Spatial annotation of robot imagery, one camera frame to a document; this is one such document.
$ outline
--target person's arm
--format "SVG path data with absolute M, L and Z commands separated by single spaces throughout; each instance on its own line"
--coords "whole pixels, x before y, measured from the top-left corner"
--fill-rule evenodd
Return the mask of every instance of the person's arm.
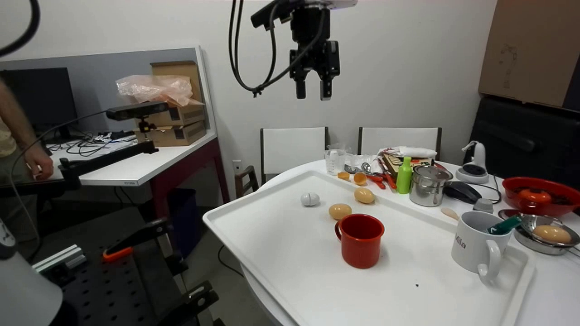
M 8 126 L 20 148 L 24 149 L 36 140 L 34 131 L 20 108 L 14 95 L 0 79 L 0 118 Z M 53 173 L 52 159 L 44 152 L 39 143 L 24 153 L 24 160 L 30 166 L 37 180 L 46 180 Z

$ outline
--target computer mouse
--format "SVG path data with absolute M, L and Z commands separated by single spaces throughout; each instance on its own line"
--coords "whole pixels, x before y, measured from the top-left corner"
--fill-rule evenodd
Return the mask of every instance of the computer mouse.
M 468 204 L 475 204 L 481 194 L 477 192 L 472 186 L 461 181 L 449 182 L 445 188 L 443 188 L 443 193 L 451 198 L 457 198 Z

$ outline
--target egg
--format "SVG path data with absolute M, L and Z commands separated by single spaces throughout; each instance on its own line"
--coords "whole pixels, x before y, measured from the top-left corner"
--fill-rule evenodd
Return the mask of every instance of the egg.
M 371 190 L 368 190 L 365 187 L 359 187 L 354 191 L 354 199 L 363 204 L 370 204 L 375 201 L 375 195 Z
M 328 213 L 335 220 L 342 220 L 345 216 L 353 213 L 353 209 L 346 204 L 334 204 L 328 208 Z
M 348 174 L 347 172 L 338 172 L 336 176 L 344 181 L 349 181 L 350 179 L 350 174 Z
M 572 241 L 570 233 L 557 226 L 539 225 L 534 229 L 534 234 L 542 239 L 561 244 L 568 244 Z
M 305 193 L 300 196 L 303 206 L 315 206 L 320 202 L 320 197 L 316 193 Z
M 354 183 L 359 186 L 362 186 L 367 183 L 367 175 L 362 172 L 357 172 L 353 176 Z

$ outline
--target white tray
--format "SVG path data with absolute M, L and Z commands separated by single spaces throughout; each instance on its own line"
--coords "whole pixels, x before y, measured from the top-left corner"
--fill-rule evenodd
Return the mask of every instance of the white tray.
M 356 187 L 308 171 L 216 208 L 204 222 L 301 326 L 515 323 L 533 254 L 508 247 L 496 284 L 486 287 L 451 258 L 453 223 L 387 198 L 360 204 Z M 320 196 L 319 206 L 301 206 L 309 191 Z M 328 215 L 340 202 L 385 225 L 379 262 L 370 269 L 342 259 Z

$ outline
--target stainless steel pot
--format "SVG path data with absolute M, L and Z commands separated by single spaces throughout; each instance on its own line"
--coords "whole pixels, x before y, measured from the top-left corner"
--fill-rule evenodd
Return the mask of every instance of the stainless steel pot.
M 443 187 L 453 179 L 444 169 L 432 165 L 417 165 L 413 168 L 409 199 L 417 205 L 435 207 L 443 200 Z

